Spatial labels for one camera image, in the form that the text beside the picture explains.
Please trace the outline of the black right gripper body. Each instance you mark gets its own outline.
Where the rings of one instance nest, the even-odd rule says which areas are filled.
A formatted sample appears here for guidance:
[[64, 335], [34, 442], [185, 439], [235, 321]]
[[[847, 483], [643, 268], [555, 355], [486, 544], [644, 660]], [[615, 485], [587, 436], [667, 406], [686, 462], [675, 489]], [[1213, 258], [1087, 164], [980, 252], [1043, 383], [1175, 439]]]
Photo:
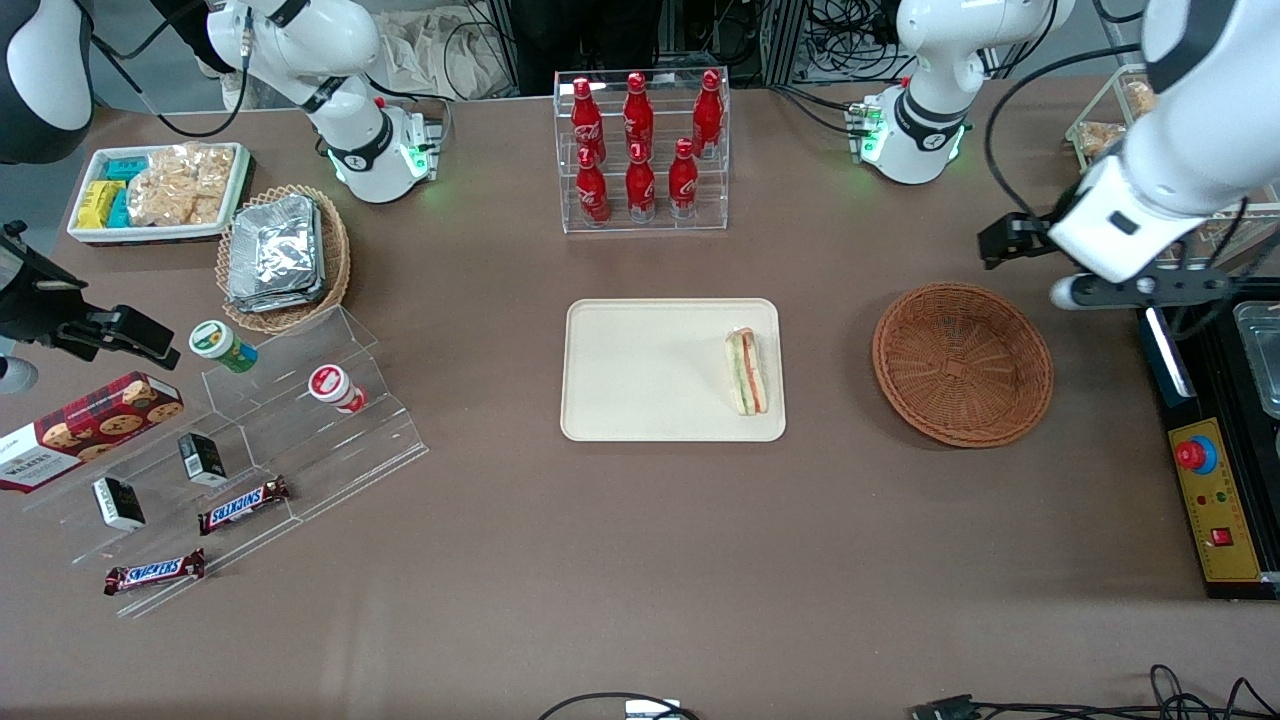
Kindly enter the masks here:
[[3, 225], [1, 333], [18, 343], [55, 346], [61, 322], [90, 313], [88, 286], [24, 242], [24, 222]]

